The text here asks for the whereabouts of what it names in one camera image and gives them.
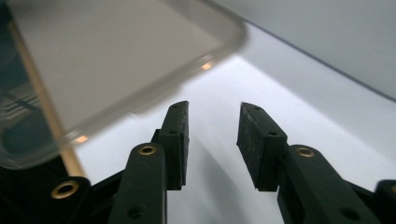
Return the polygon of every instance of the transparent plastic container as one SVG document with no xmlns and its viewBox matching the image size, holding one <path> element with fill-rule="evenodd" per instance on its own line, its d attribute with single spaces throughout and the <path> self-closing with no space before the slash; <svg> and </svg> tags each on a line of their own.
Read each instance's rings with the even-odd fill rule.
<svg viewBox="0 0 396 224">
<path fill-rule="evenodd" d="M 153 104 L 245 36 L 234 14 L 198 0 L 14 0 L 8 7 L 13 60 L 27 77 L 1 92 L 0 165 L 10 169 L 47 161 Z"/>
</svg>

